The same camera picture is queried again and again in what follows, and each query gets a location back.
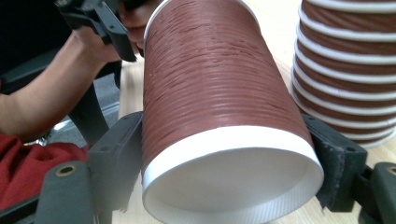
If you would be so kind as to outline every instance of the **black chair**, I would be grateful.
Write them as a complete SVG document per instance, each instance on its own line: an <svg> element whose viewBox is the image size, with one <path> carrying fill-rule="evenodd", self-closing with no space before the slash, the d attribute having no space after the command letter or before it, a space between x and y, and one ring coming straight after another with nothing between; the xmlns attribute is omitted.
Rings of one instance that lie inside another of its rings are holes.
<svg viewBox="0 0 396 224"><path fill-rule="evenodd" d="M27 85L52 61L71 34L53 0L0 2L0 92ZM97 78L114 74L120 86L121 61L109 63ZM87 143L95 143L108 126L93 84L68 115Z"/></svg>

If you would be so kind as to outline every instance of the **red shirt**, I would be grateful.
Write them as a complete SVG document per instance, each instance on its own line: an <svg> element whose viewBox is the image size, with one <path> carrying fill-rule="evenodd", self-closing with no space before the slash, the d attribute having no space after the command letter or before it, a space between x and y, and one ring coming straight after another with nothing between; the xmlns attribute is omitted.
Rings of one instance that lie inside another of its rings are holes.
<svg viewBox="0 0 396 224"><path fill-rule="evenodd" d="M16 136L0 134L0 210L37 195L52 167L87 159L88 147L71 143L25 146Z"/></svg>

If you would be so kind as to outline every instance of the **wooden table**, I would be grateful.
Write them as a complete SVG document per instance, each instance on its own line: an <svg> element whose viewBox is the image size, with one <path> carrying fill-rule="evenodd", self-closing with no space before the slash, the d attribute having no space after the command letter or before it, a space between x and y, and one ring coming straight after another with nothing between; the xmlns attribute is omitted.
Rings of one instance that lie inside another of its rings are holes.
<svg viewBox="0 0 396 224"><path fill-rule="evenodd" d="M262 35L271 50L276 64L281 72L285 84L290 84L290 68L292 66L293 46L296 39L295 28L299 16L297 8L301 0L245 0L253 9L258 19ZM143 63L139 58L137 63L125 63L120 87L120 117L143 109ZM367 164L373 167L380 161L396 162L396 137L385 144L367 148L369 157ZM115 212L113 223L159 223L151 217L141 202L142 187L140 179L135 185L131 196L130 207L126 213ZM322 210L316 198L306 203L300 209L271 223L358 223L358 214L361 210L355 204L352 213L332 213Z"/></svg>

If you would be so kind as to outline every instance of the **table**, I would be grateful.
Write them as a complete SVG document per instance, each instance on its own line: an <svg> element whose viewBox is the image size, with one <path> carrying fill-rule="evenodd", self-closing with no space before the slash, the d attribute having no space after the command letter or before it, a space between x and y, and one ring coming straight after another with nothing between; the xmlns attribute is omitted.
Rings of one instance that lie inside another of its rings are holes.
<svg viewBox="0 0 396 224"><path fill-rule="evenodd" d="M299 16L297 8L301 0L245 0L253 10L262 28L262 35L276 60L276 65L285 81L290 84L290 68L296 39L295 28ZM138 58L137 63L124 63L120 84L120 113L123 115L143 109L143 71L144 59ZM396 162L396 137L378 147L367 148L369 156L367 164L370 167L380 161ZM136 182L131 196L129 209L126 213L115 212L113 223L160 223L151 217L141 202L141 179ZM332 213L322 209L316 198L306 203L300 209L271 223L358 223L361 207L356 203L351 213Z"/></svg>

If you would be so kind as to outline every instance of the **brown corrugated cup surface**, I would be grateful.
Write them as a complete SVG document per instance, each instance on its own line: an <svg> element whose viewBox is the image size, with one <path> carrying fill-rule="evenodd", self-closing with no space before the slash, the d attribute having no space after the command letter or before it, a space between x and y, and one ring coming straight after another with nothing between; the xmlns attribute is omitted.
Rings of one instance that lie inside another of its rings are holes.
<svg viewBox="0 0 396 224"><path fill-rule="evenodd" d="M395 1L303 0L291 94L363 147L395 134Z"/></svg>
<svg viewBox="0 0 396 224"><path fill-rule="evenodd" d="M310 133L242 1L164 1L150 18L143 154L143 203L165 223L263 223L317 193Z"/></svg>

